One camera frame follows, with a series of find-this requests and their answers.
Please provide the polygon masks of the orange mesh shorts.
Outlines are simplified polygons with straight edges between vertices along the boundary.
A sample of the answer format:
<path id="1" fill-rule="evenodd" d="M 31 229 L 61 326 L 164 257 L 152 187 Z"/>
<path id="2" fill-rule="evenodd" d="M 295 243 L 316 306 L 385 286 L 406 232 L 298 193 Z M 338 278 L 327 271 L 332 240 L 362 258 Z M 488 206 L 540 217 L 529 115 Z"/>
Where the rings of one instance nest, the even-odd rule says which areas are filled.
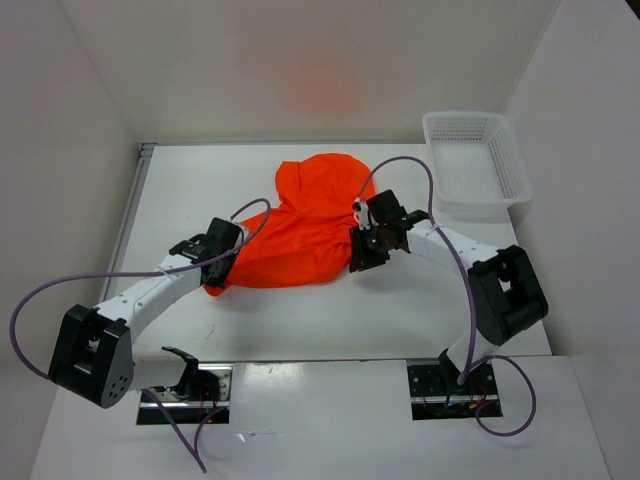
<path id="1" fill-rule="evenodd" d="M 218 297 L 233 286 L 288 288 L 334 281 L 349 265 L 349 230 L 357 225 L 352 204 L 375 195 L 370 169 L 343 153 L 284 161 L 275 173 L 280 205 L 243 247 Z"/>

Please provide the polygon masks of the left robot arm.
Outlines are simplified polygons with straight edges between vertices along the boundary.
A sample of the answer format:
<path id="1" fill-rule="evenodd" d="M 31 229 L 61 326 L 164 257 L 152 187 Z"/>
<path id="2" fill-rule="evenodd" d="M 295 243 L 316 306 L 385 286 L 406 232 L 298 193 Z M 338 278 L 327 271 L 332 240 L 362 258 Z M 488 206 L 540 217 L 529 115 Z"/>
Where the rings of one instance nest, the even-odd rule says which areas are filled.
<path id="1" fill-rule="evenodd" d="M 103 409 L 131 390 L 151 387 L 191 398 L 200 385 L 195 356 L 172 346 L 139 355 L 134 344 L 182 297 L 203 285 L 222 286 L 248 235 L 248 228 L 215 218 L 206 232 L 173 246 L 151 277 L 94 307 L 72 307 L 62 320 L 49 379 Z"/>

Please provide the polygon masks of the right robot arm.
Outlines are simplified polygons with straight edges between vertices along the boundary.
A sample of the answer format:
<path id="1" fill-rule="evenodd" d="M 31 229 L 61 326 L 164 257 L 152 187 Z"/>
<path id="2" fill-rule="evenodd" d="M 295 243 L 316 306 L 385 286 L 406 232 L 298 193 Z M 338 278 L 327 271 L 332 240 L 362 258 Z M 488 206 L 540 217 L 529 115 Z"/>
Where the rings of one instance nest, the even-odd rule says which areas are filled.
<path id="1" fill-rule="evenodd" d="M 484 244 L 437 225 L 423 211 L 407 212 L 386 190 L 353 204 L 349 271 L 384 265 L 402 250 L 460 275 L 475 323 L 438 357 L 440 385 L 460 393 L 481 361 L 547 316 L 549 306 L 525 250 Z"/>

